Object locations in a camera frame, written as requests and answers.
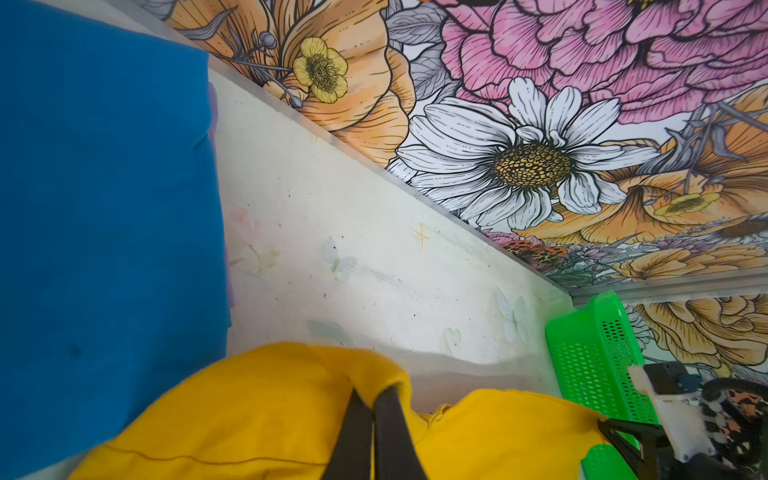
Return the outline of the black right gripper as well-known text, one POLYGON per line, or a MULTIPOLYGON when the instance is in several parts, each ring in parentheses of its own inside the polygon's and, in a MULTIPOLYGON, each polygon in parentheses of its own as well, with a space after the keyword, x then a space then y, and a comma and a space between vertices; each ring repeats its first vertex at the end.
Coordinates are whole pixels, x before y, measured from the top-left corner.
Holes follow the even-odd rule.
POLYGON ((634 389, 650 400, 658 422, 602 420, 601 435, 639 479, 715 479, 717 452, 692 404, 701 377, 680 362, 631 365, 628 374, 634 389))

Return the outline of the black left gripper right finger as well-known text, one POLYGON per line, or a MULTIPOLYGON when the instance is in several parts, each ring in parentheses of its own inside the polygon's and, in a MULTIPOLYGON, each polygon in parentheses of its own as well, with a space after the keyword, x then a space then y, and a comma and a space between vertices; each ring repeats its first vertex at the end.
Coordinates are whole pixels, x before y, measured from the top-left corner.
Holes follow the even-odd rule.
POLYGON ((427 480, 395 386, 381 392, 374 403, 374 478, 427 480))

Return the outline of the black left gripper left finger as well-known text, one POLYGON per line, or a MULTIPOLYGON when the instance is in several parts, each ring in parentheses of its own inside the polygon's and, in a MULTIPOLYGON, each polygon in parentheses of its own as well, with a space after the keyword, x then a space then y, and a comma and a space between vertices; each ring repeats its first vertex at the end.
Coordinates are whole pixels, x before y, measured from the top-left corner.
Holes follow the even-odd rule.
POLYGON ((322 480, 370 480, 374 413, 352 390, 341 429, 322 480))

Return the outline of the yellow t shirt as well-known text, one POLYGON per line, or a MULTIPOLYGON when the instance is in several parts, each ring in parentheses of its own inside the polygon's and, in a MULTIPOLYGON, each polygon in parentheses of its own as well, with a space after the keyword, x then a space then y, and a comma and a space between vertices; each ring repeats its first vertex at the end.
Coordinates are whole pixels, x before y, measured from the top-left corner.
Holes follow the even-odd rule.
POLYGON ((352 390, 398 391, 427 479, 574 479, 600 415, 516 390, 476 390, 422 415, 408 374, 371 350, 277 343, 194 374, 93 449, 76 479, 321 479, 352 390))

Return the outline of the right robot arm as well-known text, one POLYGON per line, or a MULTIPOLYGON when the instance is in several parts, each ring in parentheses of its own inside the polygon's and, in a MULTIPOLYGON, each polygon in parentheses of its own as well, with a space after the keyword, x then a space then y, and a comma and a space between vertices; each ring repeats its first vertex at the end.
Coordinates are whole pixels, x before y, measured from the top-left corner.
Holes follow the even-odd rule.
POLYGON ((703 381, 680 362, 628 368, 658 425, 607 419, 599 431, 639 479, 765 479, 767 387, 703 381))

